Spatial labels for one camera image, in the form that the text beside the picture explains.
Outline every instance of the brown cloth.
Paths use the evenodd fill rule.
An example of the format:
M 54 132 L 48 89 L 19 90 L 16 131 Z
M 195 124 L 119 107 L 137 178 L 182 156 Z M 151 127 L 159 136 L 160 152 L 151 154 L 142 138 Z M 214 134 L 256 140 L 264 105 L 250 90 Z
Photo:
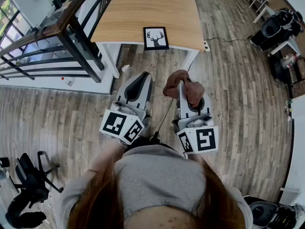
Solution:
M 184 82 L 184 91 L 188 102 L 192 108 L 196 108 L 204 94 L 204 88 L 199 82 L 191 82 L 186 70 L 178 70 L 168 77 L 166 86 L 163 89 L 164 96 L 177 99 L 177 86 L 180 80 Z

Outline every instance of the bottle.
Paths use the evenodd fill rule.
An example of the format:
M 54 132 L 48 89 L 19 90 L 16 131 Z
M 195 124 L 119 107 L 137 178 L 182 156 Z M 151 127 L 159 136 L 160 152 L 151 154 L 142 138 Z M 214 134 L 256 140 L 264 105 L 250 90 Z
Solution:
M 281 59 L 280 63 L 283 69 L 288 69 L 296 62 L 296 55 L 292 53 L 287 54 L 284 58 Z
M 73 81 L 71 81 L 69 79 L 65 79 L 64 77 L 62 77 L 61 80 L 63 82 L 65 82 L 68 86 L 72 86 L 73 85 Z

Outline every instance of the deer silhouette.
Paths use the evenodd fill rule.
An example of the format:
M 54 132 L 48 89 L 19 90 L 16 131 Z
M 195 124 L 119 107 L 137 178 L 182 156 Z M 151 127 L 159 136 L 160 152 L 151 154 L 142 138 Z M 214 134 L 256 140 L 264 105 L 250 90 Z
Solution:
M 159 31 L 159 33 L 160 33 L 161 37 L 158 38 L 158 36 L 157 36 L 157 39 L 154 39 L 153 37 L 151 37 L 151 32 L 150 32 L 150 31 L 147 32 L 147 38 L 149 38 L 151 41 L 153 41 L 153 45 L 154 45 L 155 47 L 160 47 L 160 46 L 161 46 L 161 45 L 158 43 L 158 40 L 159 40 L 159 39 L 162 39 L 162 38 L 164 37 L 164 35 L 163 35 L 163 33 L 162 33 L 161 31 Z

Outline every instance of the black office chair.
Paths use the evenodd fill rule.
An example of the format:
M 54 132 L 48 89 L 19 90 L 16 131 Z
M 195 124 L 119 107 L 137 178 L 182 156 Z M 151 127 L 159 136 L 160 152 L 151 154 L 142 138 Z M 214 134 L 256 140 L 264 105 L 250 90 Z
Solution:
M 37 153 L 39 169 L 35 168 L 31 162 L 29 156 L 24 153 L 20 159 L 16 159 L 16 173 L 21 184 L 14 184 L 15 188 L 21 189 L 21 193 L 15 197 L 11 202 L 8 212 L 5 217 L 9 224 L 14 228 L 34 228 L 39 226 L 46 216 L 42 212 L 24 213 L 21 212 L 30 203 L 29 208 L 35 203 L 42 203 L 49 197 L 49 190 L 45 187 L 47 182 L 52 188 L 61 193 L 63 188 L 57 188 L 48 178 L 47 175 L 56 170 L 59 165 L 55 165 L 53 168 L 44 172 L 41 164 L 40 156 L 44 152 L 39 151 Z

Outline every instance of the long red hair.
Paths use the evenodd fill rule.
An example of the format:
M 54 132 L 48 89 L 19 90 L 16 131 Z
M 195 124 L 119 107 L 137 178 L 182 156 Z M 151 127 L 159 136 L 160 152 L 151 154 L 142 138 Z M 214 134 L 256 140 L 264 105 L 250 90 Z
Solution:
M 206 186 L 203 196 L 193 208 L 193 227 L 245 229 L 244 216 L 235 199 L 203 159 L 202 167 Z M 114 174 L 113 164 L 95 175 L 72 209 L 68 229 L 92 229 L 98 223 L 102 223 L 104 229 L 123 229 L 123 207 L 118 193 L 119 175 Z

